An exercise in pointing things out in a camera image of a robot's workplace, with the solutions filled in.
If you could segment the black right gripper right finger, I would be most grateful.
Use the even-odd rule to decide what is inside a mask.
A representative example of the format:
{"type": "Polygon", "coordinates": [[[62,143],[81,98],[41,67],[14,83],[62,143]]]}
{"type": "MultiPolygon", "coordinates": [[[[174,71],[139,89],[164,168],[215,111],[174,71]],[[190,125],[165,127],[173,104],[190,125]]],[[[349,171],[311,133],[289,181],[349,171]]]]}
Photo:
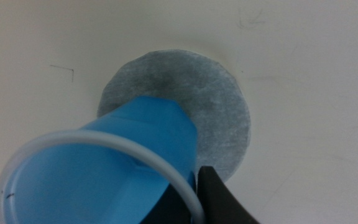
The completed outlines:
{"type": "Polygon", "coordinates": [[[212,166],[200,168],[197,196],[207,224],[259,224],[224,185],[212,166]]]}

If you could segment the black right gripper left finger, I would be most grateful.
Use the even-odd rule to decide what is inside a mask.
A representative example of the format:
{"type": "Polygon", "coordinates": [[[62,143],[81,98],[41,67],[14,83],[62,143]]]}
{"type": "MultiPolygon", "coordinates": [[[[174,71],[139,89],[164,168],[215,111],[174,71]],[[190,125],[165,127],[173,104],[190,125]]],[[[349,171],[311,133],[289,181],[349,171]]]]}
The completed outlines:
{"type": "Polygon", "coordinates": [[[140,224],[190,224],[191,213],[178,192],[169,185],[140,224]]]}

